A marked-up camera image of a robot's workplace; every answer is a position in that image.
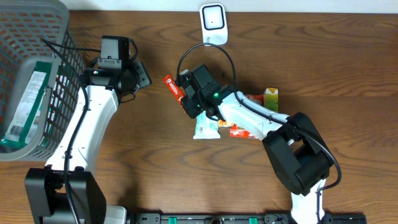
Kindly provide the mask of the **red Nestle sachet stick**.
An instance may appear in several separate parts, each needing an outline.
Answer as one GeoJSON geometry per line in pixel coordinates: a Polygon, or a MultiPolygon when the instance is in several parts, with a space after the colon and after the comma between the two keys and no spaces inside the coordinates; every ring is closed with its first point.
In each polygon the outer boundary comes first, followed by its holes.
{"type": "Polygon", "coordinates": [[[163,83],[167,86],[170,92],[173,94],[177,102],[182,105],[182,98],[185,96],[180,88],[175,84],[171,74],[167,74],[162,79],[163,83]]]}

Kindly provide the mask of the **mint green wipes pack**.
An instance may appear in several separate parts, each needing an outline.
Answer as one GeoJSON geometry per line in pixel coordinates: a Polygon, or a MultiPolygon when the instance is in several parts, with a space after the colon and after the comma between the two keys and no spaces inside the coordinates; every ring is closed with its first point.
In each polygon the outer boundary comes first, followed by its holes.
{"type": "Polygon", "coordinates": [[[218,131],[218,122],[209,119],[205,111],[199,114],[196,119],[193,139],[219,139],[221,137],[218,131]]]}

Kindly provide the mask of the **red snack bag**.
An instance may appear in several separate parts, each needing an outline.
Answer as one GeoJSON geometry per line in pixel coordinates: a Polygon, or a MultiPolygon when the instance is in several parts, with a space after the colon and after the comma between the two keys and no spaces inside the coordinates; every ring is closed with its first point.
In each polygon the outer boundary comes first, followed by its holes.
{"type": "MultiPolygon", "coordinates": [[[[261,106],[263,105],[264,102],[263,95],[246,95],[246,98],[261,106]]],[[[238,126],[237,124],[233,124],[232,127],[230,127],[229,136],[232,138],[256,139],[255,135],[245,130],[241,126],[238,126]]]]}

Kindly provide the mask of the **green tea drink carton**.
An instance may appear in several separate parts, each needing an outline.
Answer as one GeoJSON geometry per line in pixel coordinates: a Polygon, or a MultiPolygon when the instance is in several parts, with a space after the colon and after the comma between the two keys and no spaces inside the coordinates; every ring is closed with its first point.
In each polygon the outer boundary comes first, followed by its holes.
{"type": "Polygon", "coordinates": [[[268,87],[263,94],[263,106],[273,112],[279,112],[279,89],[268,87]]]}

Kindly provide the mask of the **green 3M gloves pack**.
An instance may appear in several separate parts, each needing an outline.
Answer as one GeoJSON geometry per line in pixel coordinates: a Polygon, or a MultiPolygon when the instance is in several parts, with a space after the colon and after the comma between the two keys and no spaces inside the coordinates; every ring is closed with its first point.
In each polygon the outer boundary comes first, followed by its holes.
{"type": "Polygon", "coordinates": [[[62,138],[65,117],[60,112],[63,108],[65,88],[70,86],[70,82],[65,75],[67,68],[64,63],[59,65],[55,80],[51,81],[53,65],[53,62],[32,59],[22,64],[18,75],[25,78],[26,82],[24,86],[18,88],[22,92],[21,97],[17,100],[10,123],[1,134],[2,153],[16,152],[32,142],[41,124],[40,115],[43,112],[44,97],[48,87],[52,88],[52,94],[46,111],[44,135],[38,145],[49,147],[62,138]]]}

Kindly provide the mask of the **orange Kleenex tissue pack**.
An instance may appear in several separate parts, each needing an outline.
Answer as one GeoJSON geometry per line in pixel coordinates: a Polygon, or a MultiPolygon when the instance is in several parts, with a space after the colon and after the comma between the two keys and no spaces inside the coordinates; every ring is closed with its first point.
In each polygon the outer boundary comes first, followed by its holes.
{"type": "Polygon", "coordinates": [[[234,126],[234,123],[230,123],[228,121],[219,120],[218,127],[219,128],[231,128],[234,126]]]}

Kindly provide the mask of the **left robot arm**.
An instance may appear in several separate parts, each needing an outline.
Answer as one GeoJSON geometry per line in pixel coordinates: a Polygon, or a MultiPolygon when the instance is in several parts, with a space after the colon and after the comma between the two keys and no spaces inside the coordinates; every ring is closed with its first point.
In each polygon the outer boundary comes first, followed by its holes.
{"type": "Polygon", "coordinates": [[[152,81],[141,61],[125,69],[88,68],[73,116],[45,167],[29,169],[25,189],[34,223],[129,223],[127,209],[107,203],[95,180],[104,132],[122,97],[152,81]]]}

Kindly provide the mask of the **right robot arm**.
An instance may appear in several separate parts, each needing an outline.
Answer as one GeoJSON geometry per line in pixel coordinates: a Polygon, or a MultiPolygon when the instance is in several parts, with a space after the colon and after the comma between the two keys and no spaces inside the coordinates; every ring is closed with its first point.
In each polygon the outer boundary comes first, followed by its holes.
{"type": "Polygon", "coordinates": [[[321,223],[322,191],[335,159],[307,115],[273,112],[236,87],[221,86],[205,65],[179,73],[176,84],[185,91],[180,103],[189,117],[205,112],[261,140],[277,178],[292,194],[294,221],[321,223]]]}

